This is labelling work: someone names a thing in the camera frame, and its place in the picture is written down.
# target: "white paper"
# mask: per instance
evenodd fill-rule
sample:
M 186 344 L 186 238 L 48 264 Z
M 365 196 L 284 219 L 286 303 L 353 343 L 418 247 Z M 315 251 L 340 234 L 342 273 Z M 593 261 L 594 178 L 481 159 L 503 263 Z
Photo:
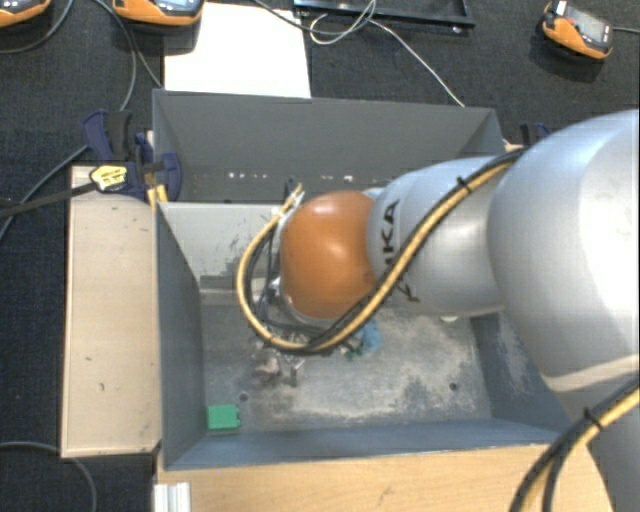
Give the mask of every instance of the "white paper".
M 194 50 L 165 57 L 165 88 L 309 98 L 302 33 L 262 8 L 207 2 Z

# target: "yellow label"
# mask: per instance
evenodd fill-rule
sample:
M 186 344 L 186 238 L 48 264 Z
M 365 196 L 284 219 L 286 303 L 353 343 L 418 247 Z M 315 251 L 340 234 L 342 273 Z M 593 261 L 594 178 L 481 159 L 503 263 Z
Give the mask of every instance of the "yellow label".
M 91 180 L 102 191 L 127 182 L 127 168 L 121 165 L 102 165 L 91 173 Z

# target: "orange device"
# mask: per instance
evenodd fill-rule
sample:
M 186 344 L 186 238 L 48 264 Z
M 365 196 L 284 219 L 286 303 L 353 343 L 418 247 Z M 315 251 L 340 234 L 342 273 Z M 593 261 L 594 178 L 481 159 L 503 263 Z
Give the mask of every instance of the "orange device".
M 50 3 L 51 0 L 0 0 L 0 28 L 43 13 Z
M 547 4 L 542 30 L 547 38 L 574 55 L 601 61 L 613 49 L 611 25 L 566 0 Z
M 113 0 L 113 10 L 118 16 L 139 23 L 187 27 L 200 19 L 204 3 L 205 0 Z

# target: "yellow cable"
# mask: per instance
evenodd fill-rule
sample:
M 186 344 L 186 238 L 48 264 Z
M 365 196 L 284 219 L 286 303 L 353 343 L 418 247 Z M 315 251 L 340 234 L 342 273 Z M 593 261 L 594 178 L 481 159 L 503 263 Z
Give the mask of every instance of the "yellow cable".
M 328 348 L 335 347 L 346 340 L 355 331 L 357 331 L 362 326 L 362 322 L 366 320 L 380 306 L 382 301 L 391 292 L 398 279 L 400 279 L 404 271 L 409 266 L 409 263 L 413 259 L 415 253 L 420 249 L 423 241 L 426 239 L 429 233 L 438 225 L 438 223 L 442 221 L 442 219 L 446 217 L 458 204 L 460 204 L 462 200 L 471 192 L 487 183 L 500 172 L 511 167 L 512 164 L 513 162 L 506 162 L 487 169 L 486 172 L 467 182 L 464 187 L 461 187 L 445 202 L 439 205 L 432 212 L 432 214 L 424 220 L 416 234 L 409 241 L 407 247 L 398 258 L 396 264 L 387 274 L 378 291 L 373 295 L 373 297 L 371 297 L 371 300 L 367 303 L 367 305 L 343 329 L 341 329 L 338 333 L 336 333 L 324 343 L 311 349 L 311 352 L 321 352 Z M 240 264 L 238 266 L 238 274 L 236 276 L 236 289 L 238 292 L 240 306 L 242 307 L 245 316 L 249 320 L 249 323 L 252 325 L 258 335 L 260 335 L 263 339 L 267 340 L 269 343 L 276 347 L 294 351 L 305 350 L 305 345 L 292 343 L 291 341 L 276 336 L 264 325 L 262 325 L 260 320 L 253 314 L 251 308 L 247 303 L 247 298 L 244 293 L 244 278 L 247 268 L 247 262 L 249 261 L 251 254 L 258 247 L 262 239 L 266 237 L 271 229 L 278 223 L 282 215 L 284 215 L 291 208 L 291 206 L 295 202 L 296 197 L 299 195 L 299 189 L 301 190 L 300 186 L 298 186 L 289 200 L 283 205 L 282 209 L 264 226 L 264 228 L 262 228 L 260 233 L 258 233 L 258 235 L 256 235 L 256 237 L 251 241 L 246 251 L 242 255 Z
M 640 388 L 636 388 L 634 392 L 627 395 L 625 398 L 620 400 L 615 406 L 611 409 L 603 413 L 598 422 L 602 426 L 602 428 L 606 428 L 612 423 L 618 421 L 622 416 L 627 414 L 631 409 L 636 407 L 640 403 Z M 579 448 L 585 448 L 591 441 L 593 441 L 598 434 L 600 433 L 600 428 L 597 425 L 591 425 L 584 433 L 580 436 L 580 438 L 571 446 L 569 453 L 567 454 L 567 459 L 571 457 L 572 454 Z M 538 495 L 538 493 L 542 490 L 544 483 L 546 482 L 547 476 L 549 474 L 549 470 L 551 469 L 551 465 L 553 464 L 553 459 L 549 460 L 549 462 L 545 465 L 544 469 L 538 473 L 536 476 L 535 482 L 529 488 L 529 491 L 525 495 L 522 500 L 521 510 L 528 510 L 529 507 L 533 504 L 533 500 Z

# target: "metal bracket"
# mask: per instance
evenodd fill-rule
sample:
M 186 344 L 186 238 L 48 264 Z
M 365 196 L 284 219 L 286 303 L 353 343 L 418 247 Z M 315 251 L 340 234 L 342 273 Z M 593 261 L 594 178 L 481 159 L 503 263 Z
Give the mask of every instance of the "metal bracket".
M 153 512 L 191 512 L 191 484 L 155 484 Z

